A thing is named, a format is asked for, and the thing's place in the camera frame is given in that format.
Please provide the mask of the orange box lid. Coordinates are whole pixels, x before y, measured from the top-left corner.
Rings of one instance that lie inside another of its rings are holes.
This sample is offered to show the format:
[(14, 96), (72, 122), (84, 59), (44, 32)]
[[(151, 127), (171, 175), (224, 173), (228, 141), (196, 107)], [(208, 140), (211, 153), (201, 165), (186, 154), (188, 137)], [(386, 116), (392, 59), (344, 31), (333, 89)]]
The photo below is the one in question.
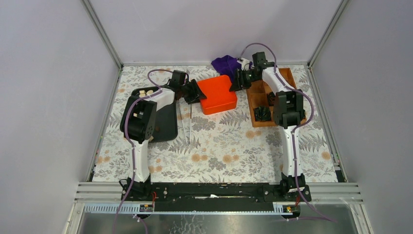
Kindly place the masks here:
[(236, 93), (229, 90), (232, 83), (227, 75), (200, 80), (197, 84), (206, 96), (206, 99), (200, 100), (204, 115), (236, 108), (238, 99)]

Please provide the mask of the white handled metal tongs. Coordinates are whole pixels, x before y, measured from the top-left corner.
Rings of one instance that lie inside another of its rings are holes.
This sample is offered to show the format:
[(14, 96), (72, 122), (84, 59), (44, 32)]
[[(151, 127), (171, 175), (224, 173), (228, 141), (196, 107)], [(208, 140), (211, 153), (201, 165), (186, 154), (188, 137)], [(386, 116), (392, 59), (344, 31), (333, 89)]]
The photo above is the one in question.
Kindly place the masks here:
[(191, 117), (192, 117), (192, 105), (187, 104), (184, 100), (178, 101), (179, 118), (183, 127), (183, 133), (187, 144), (190, 144), (191, 140)]

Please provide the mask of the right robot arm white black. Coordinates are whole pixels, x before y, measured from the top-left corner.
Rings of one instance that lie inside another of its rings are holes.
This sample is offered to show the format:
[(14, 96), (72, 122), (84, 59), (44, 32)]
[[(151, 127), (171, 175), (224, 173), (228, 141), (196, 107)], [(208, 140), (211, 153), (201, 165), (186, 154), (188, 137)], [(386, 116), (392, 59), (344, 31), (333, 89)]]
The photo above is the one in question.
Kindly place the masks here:
[(273, 120), (282, 140), (283, 170), (279, 193), (287, 201), (293, 200), (305, 188), (305, 178), (299, 159), (299, 129), (305, 118), (303, 94), (282, 77), (274, 62), (269, 62), (264, 52), (253, 54), (253, 66), (245, 58), (238, 58), (241, 65), (235, 70), (230, 91), (249, 89), (252, 82), (262, 80), (275, 95)]

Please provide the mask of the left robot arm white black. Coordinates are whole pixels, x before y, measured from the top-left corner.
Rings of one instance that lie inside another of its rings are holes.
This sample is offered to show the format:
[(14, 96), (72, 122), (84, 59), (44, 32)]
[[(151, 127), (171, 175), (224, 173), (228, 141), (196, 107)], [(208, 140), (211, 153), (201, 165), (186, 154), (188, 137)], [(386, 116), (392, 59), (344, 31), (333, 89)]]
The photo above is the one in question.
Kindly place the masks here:
[[(152, 73), (161, 71), (171, 73), (171, 78), (162, 86), (150, 78)], [(120, 131), (131, 145), (131, 175), (126, 179), (127, 192), (132, 189), (132, 194), (139, 200), (146, 200), (151, 194), (148, 144), (155, 131), (157, 112), (180, 98), (188, 104), (207, 98), (196, 80), (190, 80), (186, 72), (153, 69), (147, 78), (156, 90), (142, 97), (130, 96), (120, 124)]]

